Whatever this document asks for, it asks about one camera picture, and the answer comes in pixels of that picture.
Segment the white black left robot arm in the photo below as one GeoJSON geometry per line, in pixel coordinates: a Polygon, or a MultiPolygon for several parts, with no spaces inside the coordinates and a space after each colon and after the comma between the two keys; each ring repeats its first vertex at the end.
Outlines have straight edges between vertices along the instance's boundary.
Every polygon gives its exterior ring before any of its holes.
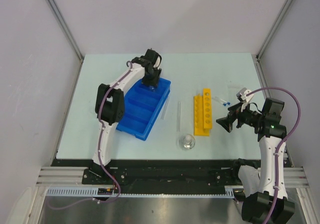
{"type": "Polygon", "coordinates": [[[97,118],[101,124],[97,150],[93,162],[106,166],[110,162],[109,150],[112,146],[113,135],[125,111],[125,94],[138,81],[147,87],[158,87],[161,75],[159,54],[144,55],[127,61],[127,71],[111,84],[98,88],[96,107],[97,118]]]}

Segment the blue divided plastic bin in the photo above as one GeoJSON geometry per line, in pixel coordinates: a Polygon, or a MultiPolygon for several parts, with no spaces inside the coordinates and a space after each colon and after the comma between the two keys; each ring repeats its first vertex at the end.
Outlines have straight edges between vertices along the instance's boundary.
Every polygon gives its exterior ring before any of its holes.
{"type": "Polygon", "coordinates": [[[145,141],[171,90],[171,81],[160,78],[157,88],[138,80],[126,93],[125,113],[116,129],[145,141]]]}

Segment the clear glass test tube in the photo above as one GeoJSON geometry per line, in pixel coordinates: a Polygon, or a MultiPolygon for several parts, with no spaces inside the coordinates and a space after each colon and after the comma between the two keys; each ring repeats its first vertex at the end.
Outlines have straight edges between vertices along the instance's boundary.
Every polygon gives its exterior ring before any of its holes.
{"type": "Polygon", "coordinates": [[[180,126],[180,120],[181,120],[181,102],[180,101],[178,101],[178,103],[177,103],[177,126],[176,126],[176,128],[177,128],[177,132],[180,132],[181,131],[181,126],[180,126]]]}
{"type": "Polygon", "coordinates": [[[162,114],[161,114],[161,118],[160,118],[161,120],[164,120],[164,118],[165,118],[169,101],[170,101],[170,96],[167,97],[167,99],[166,99],[166,101],[164,103],[164,106],[162,108],[163,110],[162,110],[162,114]]]}

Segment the glass flask with white stopper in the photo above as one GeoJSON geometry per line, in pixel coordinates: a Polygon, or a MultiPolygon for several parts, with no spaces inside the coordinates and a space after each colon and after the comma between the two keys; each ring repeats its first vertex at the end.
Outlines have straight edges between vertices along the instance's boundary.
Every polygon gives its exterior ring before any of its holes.
{"type": "Polygon", "coordinates": [[[179,138],[178,144],[183,150],[191,150],[194,148],[196,141],[191,134],[184,134],[179,138]]]}

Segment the yellow test tube rack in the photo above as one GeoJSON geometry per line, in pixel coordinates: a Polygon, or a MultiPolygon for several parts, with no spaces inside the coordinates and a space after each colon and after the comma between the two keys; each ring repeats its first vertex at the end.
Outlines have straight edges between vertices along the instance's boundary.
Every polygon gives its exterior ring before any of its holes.
{"type": "Polygon", "coordinates": [[[212,97],[210,88],[193,97],[193,129],[195,136],[209,136],[212,129],[212,97]]]}

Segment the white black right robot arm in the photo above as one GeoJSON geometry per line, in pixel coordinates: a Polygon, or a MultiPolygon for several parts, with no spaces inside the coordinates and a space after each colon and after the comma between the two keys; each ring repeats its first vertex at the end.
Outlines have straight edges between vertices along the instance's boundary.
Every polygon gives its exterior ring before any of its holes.
{"type": "Polygon", "coordinates": [[[226,117],[217,119],[227,132],[244,124],[253,127],[258,135],[261,155],[260,168],[244,159],[231,171],[231,180],[244,187],[242,219],[250,223],[287,223],[295,212],[288,200],[284,182],[284,150],[286,127],[280,124],[284,102],[266,98],[261,112],[253,111],[239,102],[228,108],[226,117]]]}

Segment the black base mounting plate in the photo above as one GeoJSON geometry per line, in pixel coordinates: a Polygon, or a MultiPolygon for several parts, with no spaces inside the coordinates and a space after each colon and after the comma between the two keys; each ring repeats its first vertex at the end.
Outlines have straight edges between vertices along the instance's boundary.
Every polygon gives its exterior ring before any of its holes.
{"type": "MultiPolygon", "coordinates": [[[[112,160],[102,168],[89,160],[55,159],[56,167],[84,167],[91,172],[86,185],[111,185],[116,180],[121,191],[146,193],[164,191],[169,193],[209,193],[228,185],[240,185],[239,159],[225,160],[112,160]]],[[[260,167],[260,160],[246,160],[260,167]]]]}

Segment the blue capped small tube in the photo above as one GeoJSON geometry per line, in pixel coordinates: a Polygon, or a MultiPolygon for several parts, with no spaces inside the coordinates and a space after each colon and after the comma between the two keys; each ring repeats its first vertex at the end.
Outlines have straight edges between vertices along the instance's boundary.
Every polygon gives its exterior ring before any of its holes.
{"type": "Polygon", "coordinates": [[[219,104],[223,105],[223,106],[226,106],[227,103],[222,101],[220,98],[216,98],[216,97],[213,97],[212,98],[214,101],[218,102],[219,104]]]}
{"type": "Polygon", "coordinates": [[[225,101],[225,100],[223,100],[223,99],[221,99],[222,101],[224,101],[224,102],[226,102],[227,103],[227,105],[230,105],[231,103],[229,102],[229,101],[225,101]]]}

